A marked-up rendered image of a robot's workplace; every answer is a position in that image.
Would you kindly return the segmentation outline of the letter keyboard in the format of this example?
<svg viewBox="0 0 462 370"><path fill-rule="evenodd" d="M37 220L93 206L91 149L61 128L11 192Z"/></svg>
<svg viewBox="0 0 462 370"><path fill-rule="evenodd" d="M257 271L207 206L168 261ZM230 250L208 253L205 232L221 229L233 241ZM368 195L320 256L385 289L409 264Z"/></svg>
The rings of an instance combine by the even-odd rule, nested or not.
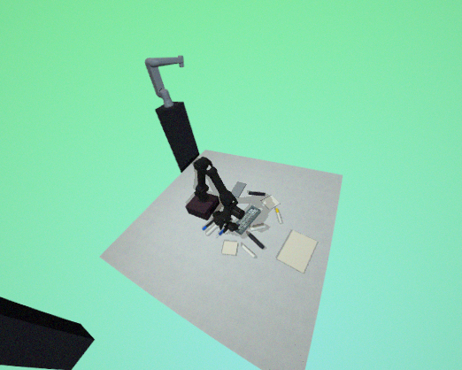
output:
<svg viewBox="0 0 462 370"><path fill-rule="evenodd" d="M248 211L244 214L243 218L238 220L235 224L239 228L235 231L239 235L242 235L249 225L254 221L255 218L261 213L261 210L255 206L251 206Z"/></svg>

